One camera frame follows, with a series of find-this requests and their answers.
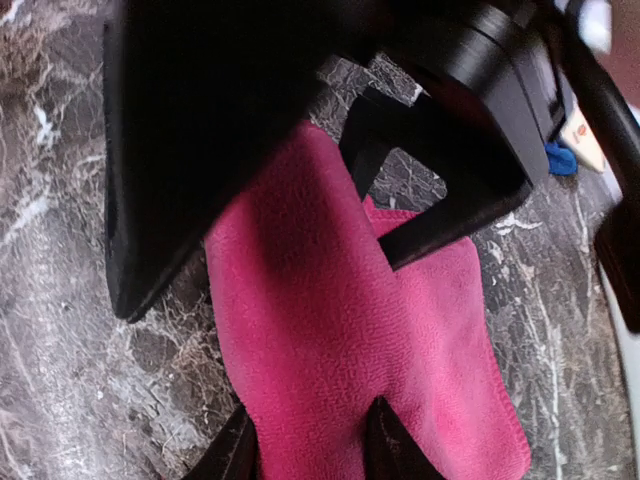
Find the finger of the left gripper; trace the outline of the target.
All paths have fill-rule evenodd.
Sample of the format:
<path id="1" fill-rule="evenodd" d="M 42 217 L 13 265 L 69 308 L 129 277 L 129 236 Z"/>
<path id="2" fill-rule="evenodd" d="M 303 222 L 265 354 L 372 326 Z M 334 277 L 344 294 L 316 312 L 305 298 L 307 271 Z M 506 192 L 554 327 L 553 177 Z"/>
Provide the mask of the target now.
<path id="1" fill-rule="evenodd" d="M 116 1 L 105 22 L 106 278 L 153 305 L 304 115 L 346 33 L 342 1 Z"/>

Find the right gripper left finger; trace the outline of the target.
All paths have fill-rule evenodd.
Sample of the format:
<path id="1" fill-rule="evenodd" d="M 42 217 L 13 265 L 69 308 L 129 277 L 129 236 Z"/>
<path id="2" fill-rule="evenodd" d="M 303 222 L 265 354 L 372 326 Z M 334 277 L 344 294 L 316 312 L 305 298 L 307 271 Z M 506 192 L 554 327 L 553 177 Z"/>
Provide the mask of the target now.
<path id="1" fill-rule="evenodd" d="M 257 465 L 255 426 L 239 405 L 183 480 L 254 480 Z"/>

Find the pink towel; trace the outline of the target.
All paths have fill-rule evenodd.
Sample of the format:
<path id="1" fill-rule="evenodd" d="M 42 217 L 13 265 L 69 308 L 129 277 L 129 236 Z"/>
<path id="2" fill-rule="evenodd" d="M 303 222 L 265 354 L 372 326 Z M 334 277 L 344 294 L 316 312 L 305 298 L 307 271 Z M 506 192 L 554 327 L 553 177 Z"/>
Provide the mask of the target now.
<path id="1" fill-rule="evenodd" d="M 475 245 L 393 270 L 406 211 L 361 200 L 334 141 L 298 125 L 205 241 L 231 384 L 263 479 L 361 479 L 385 398 L 448 479 L 519 479 L 531 453 L 489 339 Z"/>

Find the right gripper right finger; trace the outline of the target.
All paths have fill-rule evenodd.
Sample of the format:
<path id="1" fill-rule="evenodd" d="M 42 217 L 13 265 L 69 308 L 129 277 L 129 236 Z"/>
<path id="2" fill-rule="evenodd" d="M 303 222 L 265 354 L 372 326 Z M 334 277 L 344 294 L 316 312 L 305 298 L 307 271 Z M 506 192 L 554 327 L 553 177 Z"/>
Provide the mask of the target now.
<path id="1" fill-rule="evenodd" d="M 443 480 L 384 397 L 376 397 L 366 416 L 367 480 Z"/>

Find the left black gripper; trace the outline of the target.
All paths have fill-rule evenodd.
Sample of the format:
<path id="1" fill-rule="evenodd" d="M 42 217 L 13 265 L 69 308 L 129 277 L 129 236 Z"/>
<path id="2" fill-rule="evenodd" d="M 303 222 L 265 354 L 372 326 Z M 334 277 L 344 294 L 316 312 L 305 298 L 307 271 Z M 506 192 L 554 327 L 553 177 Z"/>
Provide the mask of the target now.
<path id="1" fill-rule="evenodd" d="M 530 1 L 340 1 L 342 55 L 379 52 L 423 89 L 406 105 L 368 87 L 352 103 L 339 149 L 360 197 L 394 151 L 443 184 L 427 208 L 379 239 L 399 270 L 520 207 L 524 170 L 548 167 L 568 88 L 558 80 Z"/>

